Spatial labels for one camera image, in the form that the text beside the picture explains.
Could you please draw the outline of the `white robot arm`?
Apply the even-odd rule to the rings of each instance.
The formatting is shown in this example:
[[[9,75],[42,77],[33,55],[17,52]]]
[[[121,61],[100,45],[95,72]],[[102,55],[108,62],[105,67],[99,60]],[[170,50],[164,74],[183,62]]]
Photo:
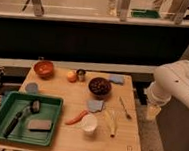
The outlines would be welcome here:
[[[189,60],[160,65],[155,69],[153,78],[146,90],[147,120],[153,121],[172,97],[189,109]]]

